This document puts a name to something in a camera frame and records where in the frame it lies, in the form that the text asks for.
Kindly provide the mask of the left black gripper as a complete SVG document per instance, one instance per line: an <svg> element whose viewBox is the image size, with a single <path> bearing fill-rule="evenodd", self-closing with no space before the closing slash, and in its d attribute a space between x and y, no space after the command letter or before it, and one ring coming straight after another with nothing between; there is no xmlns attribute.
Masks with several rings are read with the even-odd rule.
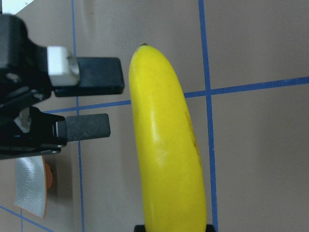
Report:
<svg viewBox="0 0 309 232"><path fill-rule="evenodd" d="M67 141L106 138L108 114L46 114L34 107L51 97L117 95L124 90L121 61L76 57L62 46L43 47L28 37L25 22L0 16L0 158L60 153Z"/></svg>

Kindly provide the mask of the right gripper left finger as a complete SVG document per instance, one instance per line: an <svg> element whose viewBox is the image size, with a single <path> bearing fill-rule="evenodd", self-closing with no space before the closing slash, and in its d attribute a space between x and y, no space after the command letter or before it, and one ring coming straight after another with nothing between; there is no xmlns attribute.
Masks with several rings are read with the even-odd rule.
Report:
<svg viewBox="0 0 309 232"><path fill-rule="evenodd" d="M144 225L136 225L134 227L134 232L145 232L145 226Z"/></svg>

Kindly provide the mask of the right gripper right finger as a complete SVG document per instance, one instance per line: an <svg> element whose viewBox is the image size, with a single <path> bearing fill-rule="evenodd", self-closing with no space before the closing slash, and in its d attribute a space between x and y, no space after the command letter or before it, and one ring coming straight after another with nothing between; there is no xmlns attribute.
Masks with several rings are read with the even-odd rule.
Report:
<svg viewBox="0 0 309 232"><path fill-rule="evenodd" d="M215 232L215 227L212 224L207 224L205 232Z"/></svg>

